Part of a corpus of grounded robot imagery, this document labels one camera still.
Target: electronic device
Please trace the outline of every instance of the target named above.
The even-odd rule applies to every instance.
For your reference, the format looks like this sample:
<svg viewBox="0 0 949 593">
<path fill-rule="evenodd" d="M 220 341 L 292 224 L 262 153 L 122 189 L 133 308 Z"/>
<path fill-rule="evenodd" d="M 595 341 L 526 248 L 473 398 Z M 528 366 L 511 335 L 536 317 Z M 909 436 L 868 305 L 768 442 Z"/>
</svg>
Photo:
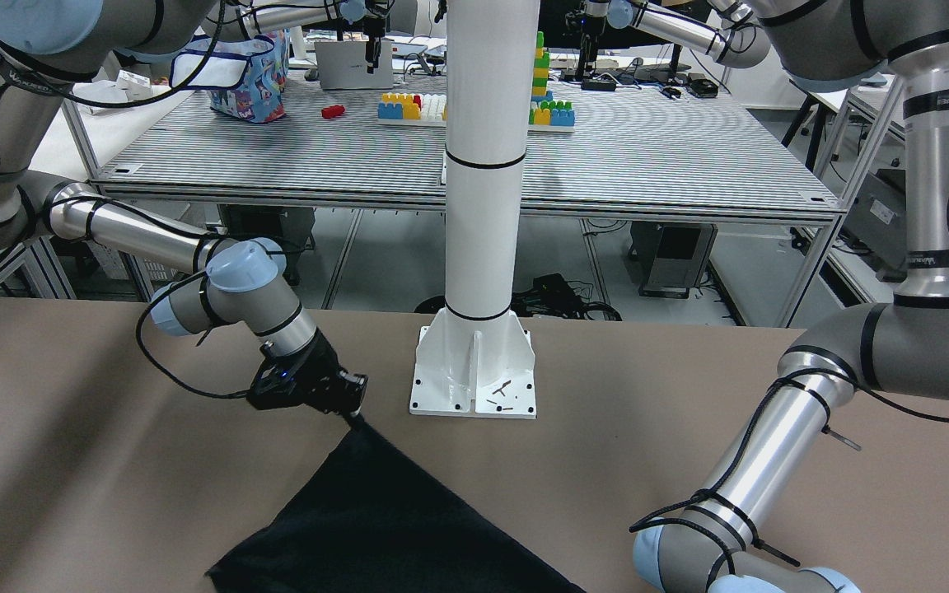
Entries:
<svg viewBox="0 0 949 593">
<path fill-rule="evenodd" d="M 907 269 L 907 172 L 880 169 L 867 175 L 852 203 L 844 229 L 866 244 L 885 269 L 884 280 L 899 281 Z"/>
<path fill-rule="evenodd" d="M 610 79 L 597 78 L 595 80 L 587 79 L 582 80 L 581 90 L 583 91 L 612 91 L 617 90 L 617 82 L 613 82 Z"/>
<path fill-rule="evenodd" d="M 716 225 L 693 222 L 632 222 L 629 259 L 639 262 L 641 297 L 686 299 L 701 282 Z"/>
<path fill-rule="evenodd" d="M 716 82 L 707 78 L 694 78 L 686 83 L 690 94 L 699 99 L 712 99 L 720 94 L 720 87 Z"/>
<path fill-rule="evenodd" d="M 380 53 L 379 68 L 369 74 L 364 41 L 319 41 L 313 49 L 321 89 L 391 89 L 395 85 L 393 60 L 387 52 Z"/>
</svg>

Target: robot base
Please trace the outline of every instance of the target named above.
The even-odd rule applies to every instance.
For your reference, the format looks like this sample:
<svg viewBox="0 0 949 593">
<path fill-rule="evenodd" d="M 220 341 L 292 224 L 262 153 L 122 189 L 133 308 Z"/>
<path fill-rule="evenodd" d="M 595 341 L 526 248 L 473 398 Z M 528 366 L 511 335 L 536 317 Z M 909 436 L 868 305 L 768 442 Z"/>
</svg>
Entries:
<svg viewBox="0 0 949 593">
<path fill-rule="evenodd" d="M 409 398 L 409 412 L 425 416 L 466 416 L 472 418 L 537 418 L 537 391 L 534 383 L 534 350 L 530 333 L 519 318 L 509 312 L 504 329 L 504 369 L 497 378 L 479 379 L 486 367 L 486 337 L 474 331 L 461 356 L 463 365 L 449 364 L 451 352 L 446 328 L 453 318 L 445 309 L 429 327 L 419 330 L 417 364 Z M 453 372 L 449 367 L 463 367 Z"/>
</svg>

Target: white pillar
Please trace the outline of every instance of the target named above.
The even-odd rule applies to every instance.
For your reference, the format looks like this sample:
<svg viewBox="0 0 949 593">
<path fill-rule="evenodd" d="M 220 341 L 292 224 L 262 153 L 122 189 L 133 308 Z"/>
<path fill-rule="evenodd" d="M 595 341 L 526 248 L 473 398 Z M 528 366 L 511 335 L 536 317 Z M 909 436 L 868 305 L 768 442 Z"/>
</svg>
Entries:
<svg viewBox="0 0 949 593">
<path fill-rule="evenodd" d="M 509 307 L 539 7 L 449 2 L 448 307 L 421 333 L 411 413 L 537 414 L 530 337 Z"/>
</svg>

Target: floor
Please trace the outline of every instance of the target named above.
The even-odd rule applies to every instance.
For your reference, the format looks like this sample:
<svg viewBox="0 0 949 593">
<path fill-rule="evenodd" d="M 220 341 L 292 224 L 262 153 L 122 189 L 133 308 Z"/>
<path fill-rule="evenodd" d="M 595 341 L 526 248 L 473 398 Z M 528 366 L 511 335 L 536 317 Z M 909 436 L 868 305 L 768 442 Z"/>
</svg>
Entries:
<svg viewBox="0 0 949 593">
<path fill-rule="evenodd" d="M 781 138 L 793 112 L 754 111 L 776 138 Z M 843 150 L 824 183 L 836 193 L 844 187 L 863 130 L 850 124 Z M 809 138 L 797 135 L 790 146 L 803 159 Z M 903 149 L 886 142 L 877 166 L 901 158 Z M 207 207 L 208 222 L 215 211 Z M 319 209 L 313 229 L 316 248 L 298 264 L 297 292 L 313 307 L 346 311 L 414 311 L 422 301 L 444 293 L 445 224 L 441 214 L 384 210 Z M 617 221 L 523 217 L 515 270 L 515 290 L 530 288 L 534 278 L 561 273 L 588 301 L 605 301 L 623 320 L 699 325 L 772 325 L 781 301 L 801 266 L 802 255 L 791 247 L 790 230 L 783 226 L 720 225 L 713 250 L 712 273 L 702 288 L 686 299 L 639 296 L 639 271 L 628 258 L 629 225 Z M 135 300 L 125 280 L 110 280 L 105 270 L 86 270 L 66 258 L 65 267 L 80 297 Z M 723 287 L 718 281 L 723 280 Z M 23 282 L 9 282 L 16 294 Z M 727 293 L 737 306 L 728 307 Z M 807 327 L 832 311 L 840 301 L 817 282 L 794 325 Z"/>
</svg>

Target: black cloth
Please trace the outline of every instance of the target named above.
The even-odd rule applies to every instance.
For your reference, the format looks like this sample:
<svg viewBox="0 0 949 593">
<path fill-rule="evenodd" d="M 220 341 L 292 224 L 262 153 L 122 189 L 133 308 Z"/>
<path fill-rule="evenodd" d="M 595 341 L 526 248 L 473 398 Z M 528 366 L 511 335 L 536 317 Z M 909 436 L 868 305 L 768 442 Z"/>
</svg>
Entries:
<svg viewBox="0 0 949 593">
<path fill-rule="evenodd" d="M 208 576 L 219 593 L 580 591 L 363 421 Z"/>
</svg>

